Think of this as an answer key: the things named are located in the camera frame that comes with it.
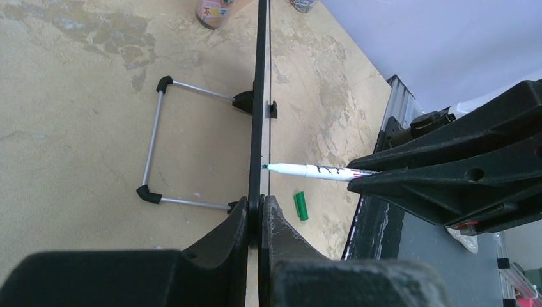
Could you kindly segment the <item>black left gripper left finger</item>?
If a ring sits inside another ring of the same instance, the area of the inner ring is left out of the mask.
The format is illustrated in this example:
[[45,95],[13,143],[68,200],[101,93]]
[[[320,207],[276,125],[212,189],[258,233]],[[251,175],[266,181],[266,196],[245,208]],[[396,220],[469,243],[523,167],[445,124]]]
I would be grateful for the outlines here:
[[184,250],[48,251],[1,287],[2,306],[243,306],[247,199]]

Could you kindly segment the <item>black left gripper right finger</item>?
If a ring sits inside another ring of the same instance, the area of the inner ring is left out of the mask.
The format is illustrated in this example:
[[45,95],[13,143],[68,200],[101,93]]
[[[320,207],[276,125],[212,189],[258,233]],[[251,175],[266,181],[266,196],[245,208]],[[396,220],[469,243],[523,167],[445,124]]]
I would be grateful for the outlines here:
[[442,279],[403,260],[331,260],[287,222],[275,196],[260,206],[260,306],[450,306]]

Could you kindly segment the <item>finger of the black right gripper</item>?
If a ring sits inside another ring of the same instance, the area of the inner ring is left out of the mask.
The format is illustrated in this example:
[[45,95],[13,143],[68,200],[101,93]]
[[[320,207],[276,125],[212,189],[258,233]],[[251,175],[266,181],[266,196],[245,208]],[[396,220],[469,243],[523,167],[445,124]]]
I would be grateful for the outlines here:
[[351,192],[381,199],[431,224],[495,233],[541,220],[541,136],[468,159],[358,178]]
[[349,168],[415,169],[504,148],[541,132],[541,81],[522,81],[471,113],[395,148],[352,160]]

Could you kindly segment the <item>green marker cap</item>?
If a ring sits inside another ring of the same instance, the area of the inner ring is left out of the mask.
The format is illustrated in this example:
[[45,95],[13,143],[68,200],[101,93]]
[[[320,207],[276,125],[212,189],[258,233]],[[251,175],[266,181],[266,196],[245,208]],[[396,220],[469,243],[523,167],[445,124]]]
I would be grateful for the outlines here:
[[307,221],[309,219],[309,216],[303,191],[300,191],[294,195],[294,202],[297,210],[297,216],[299,217],[299,219],[301,221]]

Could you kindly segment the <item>white green whiteboard marker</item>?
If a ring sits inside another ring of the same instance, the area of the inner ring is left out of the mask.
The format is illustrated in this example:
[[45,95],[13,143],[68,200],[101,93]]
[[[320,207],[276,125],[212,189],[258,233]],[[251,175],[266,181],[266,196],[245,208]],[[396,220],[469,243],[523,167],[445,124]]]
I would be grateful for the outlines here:
[[264,164],[263,169],[280,173],[282,175],[293,175],[298,177],[316,178],[321,180],[332,180],[339,182],[350,182],[357,178],[375,175],[377,171],[339,168],[334,166],[318,166],[312,164]]

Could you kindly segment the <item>white whiteboard black frame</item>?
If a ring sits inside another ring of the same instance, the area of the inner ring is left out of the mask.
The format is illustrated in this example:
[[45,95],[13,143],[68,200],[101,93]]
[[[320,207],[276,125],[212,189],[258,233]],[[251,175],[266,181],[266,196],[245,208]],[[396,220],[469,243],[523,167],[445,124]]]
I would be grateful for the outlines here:
[[258,1],[255,76],[253,84],[251,152],[249,164],[248,227],[250,248],[256,250],[261,235],[261,207],[270,193],[272,103],[271,2]]

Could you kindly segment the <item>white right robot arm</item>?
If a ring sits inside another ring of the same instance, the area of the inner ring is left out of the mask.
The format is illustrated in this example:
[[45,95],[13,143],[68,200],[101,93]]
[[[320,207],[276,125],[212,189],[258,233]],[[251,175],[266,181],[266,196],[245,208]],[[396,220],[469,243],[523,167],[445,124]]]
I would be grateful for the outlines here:
[[466,235],[541,219],[541,81],[521,81],[463,116],[415,118],[390,147],[350,162],[348,190]]

